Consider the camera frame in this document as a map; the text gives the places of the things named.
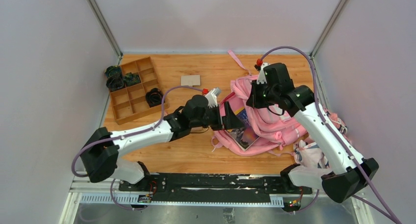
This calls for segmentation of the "blue Jane Eyre book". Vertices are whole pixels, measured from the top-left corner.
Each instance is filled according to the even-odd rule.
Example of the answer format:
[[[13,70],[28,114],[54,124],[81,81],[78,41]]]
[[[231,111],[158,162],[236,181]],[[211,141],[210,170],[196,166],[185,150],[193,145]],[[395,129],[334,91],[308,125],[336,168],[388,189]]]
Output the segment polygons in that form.
[[[248,119],[246,109],[244,107],[234,110],[235,115],[244,123],[244,127],[227,130],[231,138],[237,145],[246,151],[251,147],[260,137],[254,132]]]

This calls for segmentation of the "pink student backpack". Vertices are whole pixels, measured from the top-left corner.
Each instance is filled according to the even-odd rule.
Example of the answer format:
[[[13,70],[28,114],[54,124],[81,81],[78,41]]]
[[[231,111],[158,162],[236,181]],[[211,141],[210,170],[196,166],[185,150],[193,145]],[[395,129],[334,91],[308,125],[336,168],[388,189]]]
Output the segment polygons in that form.
[[[252,128],[251,136],[255,141],[246,149],[242,148],[230,135],[229,132],[214,131],[211,144],[215,149],[225,147],[240,156],[254,156],[264,152],[272,153],[273,149],[282,150],[299,138],[307,131],[288,113],[278,116],[280,111],[277,105],[269,109],[255,109],[246,106],[246,101],[251,92],[251,81],[256,81],[257,75],[247,75],[232,80],[230,83],[231,93],[220,102],[220,112],[224,114],[223,104],[230,103],[233,110],[242,110],[243,119]]]

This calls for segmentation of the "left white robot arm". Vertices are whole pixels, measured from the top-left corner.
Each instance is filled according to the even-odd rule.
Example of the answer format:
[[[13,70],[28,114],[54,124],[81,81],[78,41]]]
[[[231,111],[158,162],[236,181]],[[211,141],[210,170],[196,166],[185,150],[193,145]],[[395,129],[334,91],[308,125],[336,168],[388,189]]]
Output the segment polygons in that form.
[[[92,183],[108,178],[127,181],[138,191],[150,186],[147,169],[140,161],[131,162],[122,157],[132,151],[158,143],[169,143],[188,136],[194,128],[213,131],[240,129],[244,123],[232,111],[229,103],[220,108],[219,88],[194,95],[173,113],[162,115],[151,124],[124,131],[98,128],[75,156],[81,159],[86,170],[84,177]]]

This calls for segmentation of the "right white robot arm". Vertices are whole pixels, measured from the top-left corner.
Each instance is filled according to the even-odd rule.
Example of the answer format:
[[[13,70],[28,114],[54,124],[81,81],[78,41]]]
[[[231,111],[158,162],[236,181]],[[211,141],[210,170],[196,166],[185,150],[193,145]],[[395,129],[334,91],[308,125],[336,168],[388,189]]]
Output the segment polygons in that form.
[[[303,126],[329,162],[329,168],[293,164],[280,172],[281,189],[293,193],[299,187],[323,190],[337,203],[342,203],[369,183],[379,169],[374,158],[364,158],[332,125],[313,91],[306,85],[294,86],[283,63],[255,65],[259,75],[251,82],[246,105],[267,108],[278,105]]]

